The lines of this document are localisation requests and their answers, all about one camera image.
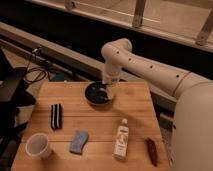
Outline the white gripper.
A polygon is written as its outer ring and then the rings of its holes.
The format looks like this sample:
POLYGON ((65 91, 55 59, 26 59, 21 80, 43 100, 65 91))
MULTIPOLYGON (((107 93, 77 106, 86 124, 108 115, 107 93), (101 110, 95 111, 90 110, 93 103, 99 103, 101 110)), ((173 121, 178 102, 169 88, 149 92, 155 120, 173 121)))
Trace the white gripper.
POLYGON ((115 84, 120 79, 121 67, 118 65, 113 65, 111 63, 106 63, 102 72, 102 87, 101 90, 108 94, 108 99, 113 99, 113 91, 111 84, 115 84))

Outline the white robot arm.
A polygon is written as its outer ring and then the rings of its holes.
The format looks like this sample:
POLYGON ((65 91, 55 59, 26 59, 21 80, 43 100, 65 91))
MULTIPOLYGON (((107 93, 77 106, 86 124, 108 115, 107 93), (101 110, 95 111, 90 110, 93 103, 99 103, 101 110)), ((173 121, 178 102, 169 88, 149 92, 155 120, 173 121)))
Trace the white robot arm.
POLYGON ((104 44, 101 54, 104 83, 116 83, 127 69, 177 100, 171 171, 213 171, 213 80, 135 55, 126 38, 104 44))

